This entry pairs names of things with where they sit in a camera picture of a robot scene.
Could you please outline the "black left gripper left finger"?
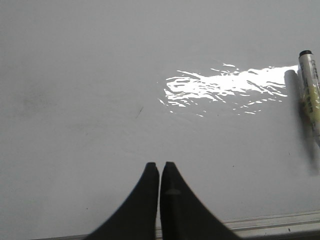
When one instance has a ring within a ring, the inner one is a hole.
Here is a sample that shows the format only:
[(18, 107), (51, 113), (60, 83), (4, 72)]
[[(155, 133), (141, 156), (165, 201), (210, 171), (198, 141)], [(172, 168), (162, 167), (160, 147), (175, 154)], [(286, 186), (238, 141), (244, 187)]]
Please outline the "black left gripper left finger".
[(112, 216), (87, 240), (154, 240), (159, 196), (159, 171), (148, 162), (131, 191)]

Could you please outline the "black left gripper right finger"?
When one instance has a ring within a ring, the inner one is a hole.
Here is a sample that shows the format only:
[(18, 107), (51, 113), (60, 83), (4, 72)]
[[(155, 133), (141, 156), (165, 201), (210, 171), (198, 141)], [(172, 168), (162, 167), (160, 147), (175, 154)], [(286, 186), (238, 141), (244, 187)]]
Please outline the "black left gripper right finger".
[(174, 162), (161, 177), (160, 221), (164, 240), (240, 240), (197, 198)]

